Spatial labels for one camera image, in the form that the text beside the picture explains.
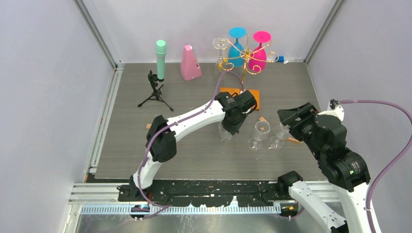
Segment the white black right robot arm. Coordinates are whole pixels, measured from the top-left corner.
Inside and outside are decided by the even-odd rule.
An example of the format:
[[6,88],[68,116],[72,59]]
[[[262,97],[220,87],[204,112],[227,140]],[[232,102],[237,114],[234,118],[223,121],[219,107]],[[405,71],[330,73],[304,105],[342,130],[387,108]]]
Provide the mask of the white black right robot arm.
[[293,198],[328,233],[381,232],[371,199],[371,176],[366,161],[346,146],[347,128],[342,124],[344,109],[331,100],[326,111],[319,112],[310,102],[292,109],[278,110],[280,123],[290,135],[304,142],[317,161],[322,174],[332,185],[343,207],[344,217],[307,190],[296,172],[278,178],[278,195]]

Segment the clear wine glass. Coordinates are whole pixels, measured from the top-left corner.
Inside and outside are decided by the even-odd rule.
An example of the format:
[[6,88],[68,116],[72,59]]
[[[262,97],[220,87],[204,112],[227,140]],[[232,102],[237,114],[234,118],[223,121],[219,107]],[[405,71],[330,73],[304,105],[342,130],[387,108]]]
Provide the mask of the clear wine glass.
[[260,120],[254,125],[253,137],[249,139],[248,146],[251,150],[260,150],[262,142],[268,137],[270,124],[265,120]]
[[279,123],[275,129],[275,135],[270,138],[269,149],[280,149],[283,147],[284,139],[289,137],[289,128]]

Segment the pink wine glass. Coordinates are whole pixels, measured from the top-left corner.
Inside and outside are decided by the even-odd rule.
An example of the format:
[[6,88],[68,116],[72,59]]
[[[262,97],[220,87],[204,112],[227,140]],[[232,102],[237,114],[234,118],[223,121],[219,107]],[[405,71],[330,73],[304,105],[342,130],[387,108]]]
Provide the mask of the pink wine glass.
[[251,59],[248,62],[249,70],[258,73],[266,67],[267,54],[263,46],[264,43],[271,41],[271,34],[267,31],[258,31],[254,33],[253,39],[259,43],[259,46],[250,53]]

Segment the clear ribbed tumbler glass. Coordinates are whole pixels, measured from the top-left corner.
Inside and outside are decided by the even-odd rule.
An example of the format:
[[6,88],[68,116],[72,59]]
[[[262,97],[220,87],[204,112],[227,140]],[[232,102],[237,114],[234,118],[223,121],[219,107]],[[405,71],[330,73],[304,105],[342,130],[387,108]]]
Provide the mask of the clear ribbed tumbler glass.
[[223,123],[219,122],[219,135],[224,142],[230,141],[233,135],[223,127]]

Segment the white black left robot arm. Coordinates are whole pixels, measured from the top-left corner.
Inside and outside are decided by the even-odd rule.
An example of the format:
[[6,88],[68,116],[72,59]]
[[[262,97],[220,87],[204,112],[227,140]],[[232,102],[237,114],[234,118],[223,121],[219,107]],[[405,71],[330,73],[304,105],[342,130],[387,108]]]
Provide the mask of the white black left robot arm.
[[163,163],[177,154],[177,143],[182,138],[216,122],[230,135],[239,133],[247,116],[257,106],[257,100],[249,90],[240,94],[219,92],[205,105],[180,116],[157,116],[146,135],[144,159],[129,178],[129,184],[117,188],[120,197],[145,200],[155,174]]

